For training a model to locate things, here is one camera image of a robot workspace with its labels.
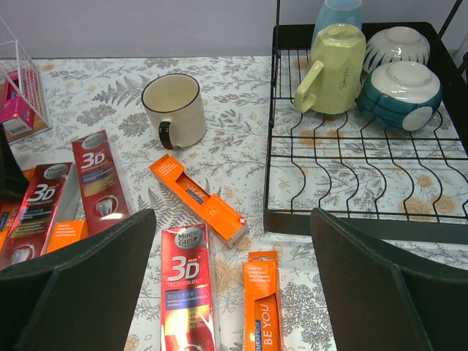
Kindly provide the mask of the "pink toothpaste box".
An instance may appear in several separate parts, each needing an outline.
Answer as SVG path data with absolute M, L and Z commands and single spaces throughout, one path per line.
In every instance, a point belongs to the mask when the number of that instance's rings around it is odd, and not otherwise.
M 1 123 L 12 136 L 30 132 L 34 126 L 34 111 L 17 92 L 15 83 L 19 83 L 18 72 L 8 72 L 1 100 Z

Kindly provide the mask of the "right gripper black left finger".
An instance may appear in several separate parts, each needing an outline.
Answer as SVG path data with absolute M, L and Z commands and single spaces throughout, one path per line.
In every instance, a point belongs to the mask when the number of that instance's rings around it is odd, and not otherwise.
M 156 230 L 150 208 L 1 271 L 2 350 L 123 350 Z

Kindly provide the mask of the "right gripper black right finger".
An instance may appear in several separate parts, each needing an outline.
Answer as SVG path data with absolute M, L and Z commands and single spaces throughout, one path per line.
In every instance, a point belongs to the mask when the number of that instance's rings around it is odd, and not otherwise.
M 467 271 L 316 208 L 311 236 L 338 350 L 466 350 Z

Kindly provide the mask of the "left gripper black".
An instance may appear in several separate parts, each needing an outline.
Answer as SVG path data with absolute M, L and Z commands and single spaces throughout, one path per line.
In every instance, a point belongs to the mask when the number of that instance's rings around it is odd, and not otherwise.
M 10 149 L 3 125 L 1 125 L 0 188 L 2 200 L 22 200 L 29 181 L 21 171 Z

